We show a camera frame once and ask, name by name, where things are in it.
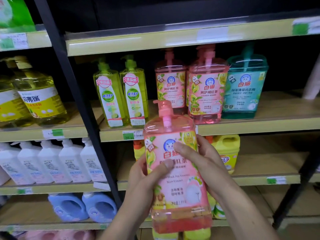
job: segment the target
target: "pink pump dispenser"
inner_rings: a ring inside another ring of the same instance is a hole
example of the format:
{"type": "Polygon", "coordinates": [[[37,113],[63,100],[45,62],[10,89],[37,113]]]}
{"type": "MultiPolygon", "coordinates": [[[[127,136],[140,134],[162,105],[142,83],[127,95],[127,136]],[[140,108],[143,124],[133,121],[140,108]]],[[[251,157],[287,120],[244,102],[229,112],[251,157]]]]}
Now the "pink pump dispenser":
{"type": "Polygon", "coordinates": [[[229,64],[215,57],[215,44],[197,49],[200,57],[189,67],[188,115],[196,125],[218,123],[229,64]]]}
{"type": "Polygon", "coordinates": [[[186,113],[185,76],[186,66],[180,60],[174,59],[173,48],[166,48],[164,60],[155,65],[158,100],[168,100],[172,103],[175,114],[186,113]]]}
{"type": "Polygon", "coordinates": [[[159,234],[209,228],[211,208],[204,181],[195,166],[174,150],[174,143],[180,142],[198,151],[193,120],[174,115],[168,100],[154,103],[159,117],[147,122],[143,130],[147,171],[151,173],[168,158],[174,168],[154,188],[153,228],[159,234]]]}

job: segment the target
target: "teal label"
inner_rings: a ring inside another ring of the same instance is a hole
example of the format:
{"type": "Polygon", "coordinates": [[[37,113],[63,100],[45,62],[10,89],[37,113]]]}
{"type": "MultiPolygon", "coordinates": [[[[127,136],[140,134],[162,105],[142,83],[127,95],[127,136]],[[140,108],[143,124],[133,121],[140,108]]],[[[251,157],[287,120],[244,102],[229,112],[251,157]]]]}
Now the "teal label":
{"type": "Polygon", "coordinates": [[[266,71],[228,73],[223,111],[256,111],[266,73],[266,71]]]}

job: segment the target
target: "hand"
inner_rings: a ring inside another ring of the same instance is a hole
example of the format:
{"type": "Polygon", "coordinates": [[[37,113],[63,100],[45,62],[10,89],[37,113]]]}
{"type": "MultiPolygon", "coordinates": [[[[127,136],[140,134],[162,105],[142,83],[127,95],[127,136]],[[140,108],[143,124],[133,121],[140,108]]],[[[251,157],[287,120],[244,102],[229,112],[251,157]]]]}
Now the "hand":
{"type": "Polygon", "coordinates": [[[174,150],[198,167],[209,194],[221,202],[226,190],[230,187],[237,189],[239,186],[229,175],[217,150],[204,137],[196,136],[199,153],[180,142],[173,145],[174,150]]]}
{"type": "Polygon", "coordinates": [[[107,231],[109,230],[109,233],[106,233],[108,237],[116,236],[117,226],[121,226],[119,230],[121,237],[117,235],[115,239],[128,239],[135,234],[136,230],[149,215],[154,186],[173,167],[173,160],[167,159],[147,175],[146,154],[143,154],[135,162],[129,172],[128,188],[124,202],[111,223],[112,227],[107,228],[107,231]]]}

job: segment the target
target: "teal dish soap bottle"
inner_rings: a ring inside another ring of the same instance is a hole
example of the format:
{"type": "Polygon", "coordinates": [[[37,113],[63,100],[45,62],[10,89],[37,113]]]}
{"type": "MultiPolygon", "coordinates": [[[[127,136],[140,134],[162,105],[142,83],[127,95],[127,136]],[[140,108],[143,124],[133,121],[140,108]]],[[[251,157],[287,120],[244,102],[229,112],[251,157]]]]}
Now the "teal dish soap bottle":
{"type": "Polygon", "coordinates": [[[253,52],[253,43],[250,43],[241,55],[227,60],[230,69],[225,86],[223,119],[252,119],[256,114],[269,66],[265,56],[253,52]]]}

